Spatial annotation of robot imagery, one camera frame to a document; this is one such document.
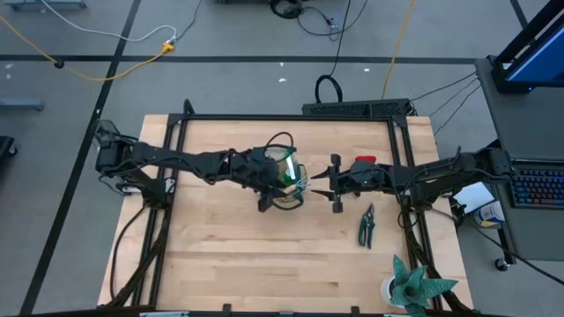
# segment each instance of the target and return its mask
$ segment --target potted plant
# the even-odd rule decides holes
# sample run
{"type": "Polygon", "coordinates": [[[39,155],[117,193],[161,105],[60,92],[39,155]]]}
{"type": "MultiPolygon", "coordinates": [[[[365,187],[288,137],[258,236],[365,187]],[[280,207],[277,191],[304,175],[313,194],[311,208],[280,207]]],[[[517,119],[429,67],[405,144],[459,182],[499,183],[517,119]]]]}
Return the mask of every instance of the potted plant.
{"type": "Polygon", "coordinates": [[[380,291],[388,304],[404,307],[411,317],[425,316],[428,300],[453,288],[457,281],[424,279],[427,266],[410,272],[404,262],[394,255],[394,276],[382,281],[380,291]]]}

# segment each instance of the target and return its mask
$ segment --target red clip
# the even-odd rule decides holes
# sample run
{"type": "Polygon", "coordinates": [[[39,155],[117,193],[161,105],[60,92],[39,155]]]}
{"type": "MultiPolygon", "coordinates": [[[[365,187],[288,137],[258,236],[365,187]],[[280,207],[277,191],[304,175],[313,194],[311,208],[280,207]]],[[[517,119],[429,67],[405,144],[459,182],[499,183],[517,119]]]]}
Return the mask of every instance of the red clip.
{"type": "Polygon", "coordinates": [[[358,156],[356,157],[356,159],[354,160],[355,162],[370,162],[370,163],[376,163],[376,156],[371,156],[371,155],[367,155],[367,156],[358,156]]]}

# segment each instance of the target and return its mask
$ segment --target monitor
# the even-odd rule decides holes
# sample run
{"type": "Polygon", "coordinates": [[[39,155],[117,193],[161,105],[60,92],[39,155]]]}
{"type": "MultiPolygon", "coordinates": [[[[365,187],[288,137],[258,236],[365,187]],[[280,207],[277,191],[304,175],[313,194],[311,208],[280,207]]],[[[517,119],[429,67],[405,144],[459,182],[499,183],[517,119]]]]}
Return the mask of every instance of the monitor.
{"type": "Polygon", "coordinates": [[[493,61],[499,92],[564,87],[564,0],[552,0],[493,61]]]}

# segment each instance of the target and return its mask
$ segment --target concrete floor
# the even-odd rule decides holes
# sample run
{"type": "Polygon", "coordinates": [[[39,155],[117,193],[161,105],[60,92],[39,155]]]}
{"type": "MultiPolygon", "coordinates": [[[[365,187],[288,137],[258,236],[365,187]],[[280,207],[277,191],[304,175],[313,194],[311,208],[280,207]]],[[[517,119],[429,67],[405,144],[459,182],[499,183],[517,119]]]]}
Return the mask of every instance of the concrete floor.
{"type": "MultiPolygon", "coordinates": [[[[86,2],[89,9],[84,11],[57,8],[81,26],[116,33],[122,31],[134,3],[86,2]]],[[[232,2],[218,5],[204,0],[195,26],[171,56],[333,56],[336,52],[337,43],[302,32],[295,21],[272,15],[258,0],[232,2]]],[[[311,3],[338,24],[343,20],[345,1],[311,3]]],[[[362,3],[352,1],[351,17],[362,3]]],[[[544,3],[546,0],[519,0],[528,19],[544,3]]],[[[196,5],[195,0],[142,0],[131,35],[144,34],[164,23],[182,29],[196,5]]],[[[390,57],[408,6],[409,0],[369,0],[357,25],[345,34],[341,55],[390,57]]],[[[0,6],[0,14],[49,53],[114,54],[117,39],[80,33],[39,9],[16,13],[0,6]]],[[[319,32],[326,31],[317,16],[304,16],[303,21],[319,32]]],[[[396,65],[386,97],[413,98],[471,73],[470,64],[446,63],[453,57],[497,54],[519,30],[509,0],[418,1],[400,56],[420,57],[426,63],[404,60],[396,65]]],[[[156,54],[169,37],[165,32],[144,42],[128,43],[123,54],[156,54]]],[[[73,77],[51,63],[34,62],[37,58],[33,56],[19,56],[35,52],[4,25],[0,26],[0,43],[0,94],[38,97],[47,104],[40,113],[0,113],[0,135],[16,137],[20,148],[0,181],[0,315],[10,315],[19,312],[26,295],[102,84],[73,77]]],[[[231,57],[222,63],[153,63],[136,70],[113,83],[102,116],[113,120],[123,133],[136,135],[146,114],[179,112],[185,98],[190,98],[198,113],[299,114],[302,104],[314,101],[317,77],[332,67],[330,63],[243,63],[231,57]]],[[[103,77],[109,61],[68,64],[103,77]]],[[[132,64],[119,63],[118,72],[132,64]]],[[[388,67],[379,62],[340,63],[335,78],[343,86],[345,100],[379,99],[388,67]]],[[[457,89],[418,100],[419,114],[430,114],[457,89]]],[[[323,87],[322,96],[331,101],[334,92],[323,87]]],[[[461,93],[433,117],[436,129],[464,96],[461,93]]],[[[494,139],[487,105],[478,90],[437,136],[437,143],[440,155],[447,157],[458,145],[473,151],[494,139]]],[[[96,181],[94,159],[91,149],[35,313],[96,305],[121,197],[96,181]]],[[[501,256],[500,250],[469,228],[460,230],[459,240],[476,308],[517,316],[561,315],[563,288],[524,265],[498,272],[493,260],[501,256]]],[[[535,263],[564,276],[564,263],[535,263]]]]}

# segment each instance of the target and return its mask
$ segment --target keyboard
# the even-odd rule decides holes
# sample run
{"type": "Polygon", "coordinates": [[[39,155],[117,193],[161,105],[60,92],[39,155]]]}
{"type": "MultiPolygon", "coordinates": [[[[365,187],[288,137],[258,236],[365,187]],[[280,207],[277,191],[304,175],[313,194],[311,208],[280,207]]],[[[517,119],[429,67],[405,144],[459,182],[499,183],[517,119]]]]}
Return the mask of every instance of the keyboard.
{"type": "Polygon", "coordinates": [[[564,209],[564,169],[516,169],[511,180],[515,207],[564,209]]]}
{"type": "Polygon", "coordinates": [[[304,115],[390,116],[411,115],[413,108],[408,99],[367,100],[303,105],[304,115]]]}

